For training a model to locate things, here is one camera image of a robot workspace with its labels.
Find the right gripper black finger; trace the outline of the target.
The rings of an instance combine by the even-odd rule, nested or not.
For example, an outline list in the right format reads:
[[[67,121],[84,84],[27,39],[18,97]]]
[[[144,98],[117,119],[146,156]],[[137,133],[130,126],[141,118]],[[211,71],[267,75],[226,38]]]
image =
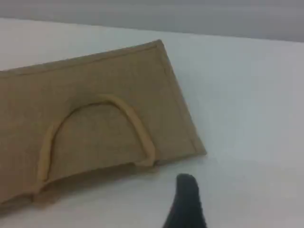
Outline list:
[[[163,227],[206,228],[199,193],[198,183],[192,175],[178,174],[174,200]]]

